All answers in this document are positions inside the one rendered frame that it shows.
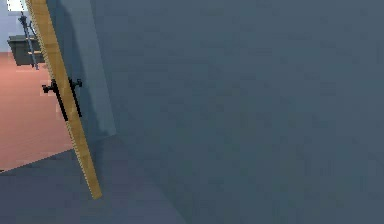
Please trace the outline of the light wooden room door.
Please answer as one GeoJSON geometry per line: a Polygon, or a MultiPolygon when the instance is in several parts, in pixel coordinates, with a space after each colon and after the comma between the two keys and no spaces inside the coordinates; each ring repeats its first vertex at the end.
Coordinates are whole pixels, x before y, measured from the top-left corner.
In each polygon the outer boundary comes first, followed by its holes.
{"type": "Polygon", "coordinates": [[[62,53],[53,27],[47,0],[25,0],[34,24],[38,41],[47,64],[50,77],[55,80],[58,102],[62,103],[67,120],[65,121],[73,149],[76,153],[84,179],[93,199],[99,199],[102,191],[96,175],[82,122],[77,112],[73,89],[65,68],[62,53]]]}

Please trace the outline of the dark grey cabinet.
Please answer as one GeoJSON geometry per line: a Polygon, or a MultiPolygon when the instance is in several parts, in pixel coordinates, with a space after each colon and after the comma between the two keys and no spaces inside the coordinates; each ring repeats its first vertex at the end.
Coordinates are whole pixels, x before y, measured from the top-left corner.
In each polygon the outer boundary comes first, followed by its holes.
{"type": "MultiPolygon", "coordinates": [[[[7,43],[11,48],[17,66],[31,65],[33,63],[29,42],[24,35],[10,36],[7,43]]],[[[31,36],[31,43],[36,62],[44,63],[44,57],[41,53],[39,42],[34,35],[31,36]]]]}

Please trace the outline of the bright window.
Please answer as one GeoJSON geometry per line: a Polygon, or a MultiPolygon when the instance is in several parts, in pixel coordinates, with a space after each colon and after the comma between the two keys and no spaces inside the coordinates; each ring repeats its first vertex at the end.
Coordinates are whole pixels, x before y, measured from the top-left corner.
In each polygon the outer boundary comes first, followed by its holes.
{"type": "Polygon", "coordinates": [[[25,12],[28,10],[25,0],[6,0],[9,12],[25,12]]]}

